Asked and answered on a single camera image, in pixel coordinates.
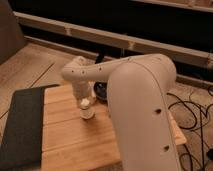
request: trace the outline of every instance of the cable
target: cable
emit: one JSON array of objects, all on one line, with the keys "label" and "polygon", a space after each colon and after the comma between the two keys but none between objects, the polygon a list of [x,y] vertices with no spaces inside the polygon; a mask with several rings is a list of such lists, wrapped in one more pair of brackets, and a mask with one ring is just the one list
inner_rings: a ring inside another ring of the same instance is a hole
[{"label": "cable", "polygon": [[[186,153],[183,153],[180,155],[180,164],[181,167],[184,171],[188,171],[184,166],[183,166],[183,157],[184,156],[188,156],[189,157],[189,162],[190,162],[190,171],[194,171],[193,168],[193,161],[196,161],[196,163],[199,165],[200,169],[198,171],[205,171],[205,168],[209,162],[209,160],[205,163],[205,158],[204,158],[204,145],[208,148],[208,150],[210,149],[209,145],[204,141],[204,136],[203,136],[203,128],[209,124],[209,122],[211,121],[211,115],[210,115],[210,109],[211,107],[213,107],[213,104],[208,105],[207,107],[204,107],[203,105],[193,102],[191,99],[192,94],[194,93],[194,91],[192,93],[190,93],[189,95],[189,100],[182,100],[180,97],[178,97],[175,94],[172,93],[168,93],[167,95],[169,96],[173,96],[175,97],[178,101],[172,103],[168,108],[171,109],[173,106],[177,105],[177,104],[182,104],[188,111],[190,111],[191,116],[193,117],[194,123],[193,125],[189,126],[189,127],[183,127],[183,126],[179,126],[181,129],[185,129],[188,131],[191,131],[193,133],[195,133],[197,136],[200,137],[201,140],[201,154],[202,154],[202,164],[199,162],[199,160],[193,156],[188,147],[186,145],[184,145],[185,149],[186,149]],[[208,89],[208,93],[210,96],[212,96],[212,90],[211,88]],[[196,126],[198,125],[198,117],[197,114],[191,109],[191,107],[189,106],[189,104],[193,105],[194,107],[196,107],[199,110],[199,114],[200,114],[200,126],[196,128]],[[203,117],[207,118],[207,122],[203,123]]]},{"label": "cable", "polygon": [[208,93],[209,93],[210,96],[213,97],[213,86],[208,87]]}]

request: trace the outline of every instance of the floor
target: floor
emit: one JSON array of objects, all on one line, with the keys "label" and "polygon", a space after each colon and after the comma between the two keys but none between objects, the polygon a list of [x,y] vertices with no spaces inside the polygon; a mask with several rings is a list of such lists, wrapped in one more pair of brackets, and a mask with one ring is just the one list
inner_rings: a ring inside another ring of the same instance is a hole
[{"label": "floor", "polygon": [[[58,50],[53,50],[43,46],[29,43],[25,48],[20,50],[16,55],[11,57],[7,62],[0,66],[0,135],[4,132],[4,127],[7,119],[7,112],[10,105],[12,94],[15,90],[36,87],[48,84],[60,84],[62,78],[60,76],[61,68],[73,59],[74,55],[64,53]],[[199,103],[205,107],[213,103],[213,97],[210,96],[207,90],[191,87],[176,83],[170,93],[180,97],[182,100],[191,100]],[[176,97],[168,96],[168,105],[177,101]],[[199,110],[196,106],[188,104],[188,106],[195,112],[199,118]],[[179,125],[188,127],[193,124],[194,120],[192,115],[183,105],[175,105],[171,108],[172,114]],[[213,114],[213,107],[210,108],[209,114]],[[190,130],[183,130],[187,137],[188,143],[186,144],[191,154],[198,159],[201,163],[201,141],[200,130],[192,132]],[[203,128],[205,143],[213,147],[213,121],[210,121],[207,126]],[[185,153],[183,146],[178,147],[179,154]],[[186,170],[190,170],[188,156],[183,156],[183,166]],[[199,164],[193,160],[194,170],[199,170]],[[25,168],[23,170],[39,171],[40,167],[35,166],[32,168]],[[121,171],[121,166],[112,166],[110,168],[100,169],[101,171]],[[213,170],[213,162],[209,161],[206,166],[206,171]]]}]

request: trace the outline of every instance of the wooden table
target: wooden table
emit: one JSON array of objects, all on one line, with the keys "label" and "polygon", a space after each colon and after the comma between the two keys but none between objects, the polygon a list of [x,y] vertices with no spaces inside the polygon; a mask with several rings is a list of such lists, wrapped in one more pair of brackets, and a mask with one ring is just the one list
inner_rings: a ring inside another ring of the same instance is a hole
[{"label": "wooden table", "polygon": [[[120,162],[107,106],[97,102],[93,119],[80,118],[70,85],[46,89],[42,171],[86,171]],[[177,145],[186,139],[172,119]]]}]

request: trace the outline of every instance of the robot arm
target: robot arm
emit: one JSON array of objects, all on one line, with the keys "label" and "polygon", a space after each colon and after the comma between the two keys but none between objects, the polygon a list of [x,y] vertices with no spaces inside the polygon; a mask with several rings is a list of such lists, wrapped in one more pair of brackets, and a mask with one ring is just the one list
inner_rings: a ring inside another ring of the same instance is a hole
[{"label": "robot arm", "polygon": [[88,81],[108,83],[108,108],[124,169],[181,171],[165,103],[176,78],[170,59],[151,54],[90,66],[83,61],[80,57],[66,65],[62,76],[71,81],[77,99],[90,95]]}]

